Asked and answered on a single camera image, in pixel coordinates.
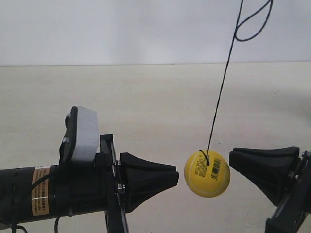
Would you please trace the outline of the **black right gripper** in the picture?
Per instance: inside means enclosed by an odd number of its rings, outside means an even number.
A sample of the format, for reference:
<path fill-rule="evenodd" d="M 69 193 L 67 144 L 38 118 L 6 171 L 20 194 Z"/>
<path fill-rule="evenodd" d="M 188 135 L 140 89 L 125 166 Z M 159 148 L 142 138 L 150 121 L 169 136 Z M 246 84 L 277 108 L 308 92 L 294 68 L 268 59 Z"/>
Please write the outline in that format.
<path fill-rule="evenodd" d="M 229 165 L 252 182 L 278 206 L 265 222 L 266 233 L 296 233 L 311 213 L 311 153 L 302 153 L 294 173 L 295 183 L 284 197 L 289 173 L 298 161 L 299 147 L 280 149 L 234 148 Z"/>

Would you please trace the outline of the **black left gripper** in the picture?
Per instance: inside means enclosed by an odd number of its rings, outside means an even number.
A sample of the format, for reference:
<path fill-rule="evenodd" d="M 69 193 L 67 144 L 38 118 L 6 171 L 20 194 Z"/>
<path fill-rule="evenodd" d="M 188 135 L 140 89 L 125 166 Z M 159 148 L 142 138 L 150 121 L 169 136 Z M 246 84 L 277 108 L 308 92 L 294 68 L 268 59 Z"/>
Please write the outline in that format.
<path fill-rule="evenodd" d="M 120 154 L 120 162 L 113 135 L 104 134 L 92 163 L 58 165 L 50 180 L 50 215 L 60 219 L 103 211 L 109 233 L 126 233 L 125 212 L 133 212 L 146 200 L 178 184 L 176 166 L 147 161 L 128 152 Z"/>

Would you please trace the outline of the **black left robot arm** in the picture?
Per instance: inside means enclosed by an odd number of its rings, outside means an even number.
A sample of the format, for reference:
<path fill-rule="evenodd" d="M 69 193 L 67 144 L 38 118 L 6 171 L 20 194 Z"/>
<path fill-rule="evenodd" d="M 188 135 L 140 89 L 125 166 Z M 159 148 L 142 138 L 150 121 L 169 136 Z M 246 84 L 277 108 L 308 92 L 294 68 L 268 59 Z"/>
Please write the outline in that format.
<path fill-rule="evenodd" d="M 85 165 L 60 163 L 0 172 L 0 228 L 103 211 L 109 233 L 126 233 L 126 214 L 177 185 L 175 166 L 115 155 L 113 135 L 100 137 L 100 151 Z"/>

